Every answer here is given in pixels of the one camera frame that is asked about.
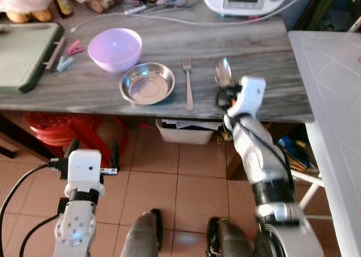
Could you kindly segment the steel spoon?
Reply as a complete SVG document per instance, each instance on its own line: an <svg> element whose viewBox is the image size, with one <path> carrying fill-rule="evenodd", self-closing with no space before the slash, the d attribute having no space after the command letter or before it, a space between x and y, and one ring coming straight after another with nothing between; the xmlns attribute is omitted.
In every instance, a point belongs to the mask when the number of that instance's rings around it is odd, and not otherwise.
<svg viewBox="0 0 361 257"><path fill-rule="evenodd" d="M227 57L223 57L218 61L215 81L219 87L232 86L232 71Z"/></svg>

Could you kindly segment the red plastic stool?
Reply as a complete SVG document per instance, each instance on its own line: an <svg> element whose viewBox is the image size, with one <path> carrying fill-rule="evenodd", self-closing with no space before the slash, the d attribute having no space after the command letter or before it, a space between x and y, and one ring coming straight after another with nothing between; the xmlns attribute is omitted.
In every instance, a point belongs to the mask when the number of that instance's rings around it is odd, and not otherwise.
<svg viewBox="0 0 361 257"><path fill-rule="evenodd" d="M100 151L104 169L111 167L111 148L97 134L98 126L104 121L103 116L26 112L25 120L36 138L55 156L62 156L63 147L68 147L73 140L79 140L87 149Z"/></svg>

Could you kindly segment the steel fork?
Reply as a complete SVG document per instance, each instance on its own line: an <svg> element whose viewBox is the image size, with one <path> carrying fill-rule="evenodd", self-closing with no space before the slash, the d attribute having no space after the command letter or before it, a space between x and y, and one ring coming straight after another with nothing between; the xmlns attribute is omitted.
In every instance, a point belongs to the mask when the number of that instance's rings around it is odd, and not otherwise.
<svg viewBox="0 0 361 257"><path fill-rule="evenodd" d="M192 95L192 84L191 84L191 73L192 65L190 59L186 58L183 59L183 71L186 74L186 105L187 110L193 110L194 102L193 102L193 95Z"/></svg>

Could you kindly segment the white plastic bin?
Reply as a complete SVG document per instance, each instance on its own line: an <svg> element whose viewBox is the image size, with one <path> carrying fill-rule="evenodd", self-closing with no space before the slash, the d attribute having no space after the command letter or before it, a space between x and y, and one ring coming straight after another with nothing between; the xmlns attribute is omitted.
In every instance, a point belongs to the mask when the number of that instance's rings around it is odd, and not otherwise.
<svg viewBox="0 0 361 257"><path fill-rule="evenodd" d="M218 130L210 130L208 128L201 129L175 129L164 126L162 120L156 119L157 126L161 138L165 142L173 142L180 144L204 145L210 142L212 136Z"/></svg>

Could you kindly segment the grey left robot leg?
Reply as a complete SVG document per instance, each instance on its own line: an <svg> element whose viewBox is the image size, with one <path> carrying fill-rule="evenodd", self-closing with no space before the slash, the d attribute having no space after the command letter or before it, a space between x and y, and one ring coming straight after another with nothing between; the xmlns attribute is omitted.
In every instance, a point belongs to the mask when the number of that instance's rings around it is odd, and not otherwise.
<svg viewBox="0 0 361 257"><path fill-rule="evenodd" d="M162 213L142 213L128 232L120 257L159 257L163 242Z"/></svg>

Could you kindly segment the grey robot leg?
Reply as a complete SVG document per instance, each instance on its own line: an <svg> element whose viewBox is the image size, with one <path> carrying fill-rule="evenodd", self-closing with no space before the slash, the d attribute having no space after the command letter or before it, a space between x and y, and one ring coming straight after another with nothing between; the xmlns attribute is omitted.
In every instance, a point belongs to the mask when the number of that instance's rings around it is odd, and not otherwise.
<svg viewBox="0 0 361 257"><path fill-rule="evenodd" d="M206 257L253 257L250 239L229 219L210 218L206 232Z"/></svg>
<svg viewBox="0 0 361 257"><path fill-rule="evenodd" d="M120 257L159 257L163 242L162 213L142 213L128 232Z"/></svg>

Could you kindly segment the round steel dish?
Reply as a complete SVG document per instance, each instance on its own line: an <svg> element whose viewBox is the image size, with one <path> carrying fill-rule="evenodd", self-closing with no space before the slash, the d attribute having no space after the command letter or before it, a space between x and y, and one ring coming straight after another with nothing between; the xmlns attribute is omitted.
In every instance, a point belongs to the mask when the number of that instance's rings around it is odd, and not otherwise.
<svg viewBox="0 0 361 257"><path fill-rule="evenodd" d="M121 96L138 105L152 105L167 98L175 87L172 70L160 62L144 62L128 69L120 79Z"/></svg>

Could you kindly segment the blue yellow bag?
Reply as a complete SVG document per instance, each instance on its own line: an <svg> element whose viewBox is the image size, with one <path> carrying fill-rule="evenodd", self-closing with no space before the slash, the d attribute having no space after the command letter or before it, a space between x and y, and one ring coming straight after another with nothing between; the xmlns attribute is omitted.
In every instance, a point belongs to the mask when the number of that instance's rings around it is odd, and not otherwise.
<svg viewBox="0 0 361 257"><path fill-rule="evenodd" d="M305 142L294 140L289 136L283 135L278 141L276 146L280 147L282 152L290 159L290 167L292 170L306 172L314 169L314 165L309 160Z"/></svg>

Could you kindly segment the blue clothespin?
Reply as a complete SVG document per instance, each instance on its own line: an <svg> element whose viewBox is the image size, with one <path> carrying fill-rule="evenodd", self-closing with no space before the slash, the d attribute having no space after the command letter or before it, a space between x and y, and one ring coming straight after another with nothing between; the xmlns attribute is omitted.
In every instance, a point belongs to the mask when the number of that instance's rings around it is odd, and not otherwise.
<svg viewBox="0 0 361 257"><path fill-rule="evenodd" d="M56 66L57 72L63 72L67 70L74 63L74 57L62 56Z"/></svg>

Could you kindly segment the pink clothespin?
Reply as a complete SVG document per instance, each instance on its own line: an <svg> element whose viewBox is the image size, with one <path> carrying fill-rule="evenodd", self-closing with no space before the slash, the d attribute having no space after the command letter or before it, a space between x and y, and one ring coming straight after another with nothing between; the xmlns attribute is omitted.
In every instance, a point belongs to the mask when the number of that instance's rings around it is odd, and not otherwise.
<svg viewBox="0 0 361 257"><path fill-rule="evenodd" d="M81 45L81 41L79 39L70 43L67 49L65 49L65 54L68 56L74 56L81 52L85 51L85 48Z"/></svg>

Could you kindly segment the green cutting board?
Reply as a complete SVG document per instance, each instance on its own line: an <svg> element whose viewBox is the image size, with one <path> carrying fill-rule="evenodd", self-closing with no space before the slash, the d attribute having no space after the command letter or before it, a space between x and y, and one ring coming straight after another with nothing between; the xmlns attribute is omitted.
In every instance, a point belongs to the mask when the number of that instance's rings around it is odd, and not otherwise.
<svg viewBox="0 0 361 257"><path fill-rule="evenodd" d="M64 35L57 23L0 24L0 93L28 93L56 64Z"/></svg>

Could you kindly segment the purple plastic bowl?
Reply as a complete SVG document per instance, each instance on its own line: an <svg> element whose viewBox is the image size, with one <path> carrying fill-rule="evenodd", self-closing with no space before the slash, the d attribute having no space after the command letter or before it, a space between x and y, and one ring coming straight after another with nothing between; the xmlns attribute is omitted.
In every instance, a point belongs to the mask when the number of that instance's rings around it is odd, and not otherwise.
<svg viewBox="0 0 361 257"><path fill-rule="evenodd" d="M142 46L143 41L137 31L113 28L98 33L88 43L87 54L101 69L119 73L138 63Z"/></svg>

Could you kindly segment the grey right robot leg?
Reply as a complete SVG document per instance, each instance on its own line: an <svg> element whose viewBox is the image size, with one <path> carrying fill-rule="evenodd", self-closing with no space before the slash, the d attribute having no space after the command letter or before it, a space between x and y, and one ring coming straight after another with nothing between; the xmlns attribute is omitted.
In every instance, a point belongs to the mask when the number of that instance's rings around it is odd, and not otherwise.
<svg viewBox="0 0 361 257"><path fill-rule="evenodd" d="M206 257L253 257L250 239L229 219L210 218L206 232Z"/></svg>

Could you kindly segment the brown glass bottle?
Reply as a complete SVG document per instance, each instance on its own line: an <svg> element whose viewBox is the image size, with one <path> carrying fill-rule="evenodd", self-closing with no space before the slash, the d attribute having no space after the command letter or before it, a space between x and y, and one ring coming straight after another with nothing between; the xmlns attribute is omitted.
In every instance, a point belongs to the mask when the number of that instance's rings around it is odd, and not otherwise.
<svg viewBox="0 0 361 257"><path fill-rule="evenodd" d="M68 18L74 15L74 8L72 6L72 0L52 0L58 9L59 15L62 18Z"/></svg>

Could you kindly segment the pale plush toy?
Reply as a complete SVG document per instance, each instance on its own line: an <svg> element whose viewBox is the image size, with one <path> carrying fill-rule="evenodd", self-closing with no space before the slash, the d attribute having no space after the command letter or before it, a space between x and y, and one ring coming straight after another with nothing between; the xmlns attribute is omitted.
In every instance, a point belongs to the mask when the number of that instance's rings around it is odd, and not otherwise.
<svg viewBox="0 0 361 257"><path fill-rule="evenodd" d="M0 0L0 12L14 23L27 23L31 18L49 22L51 3L52 0Z"/></svg>

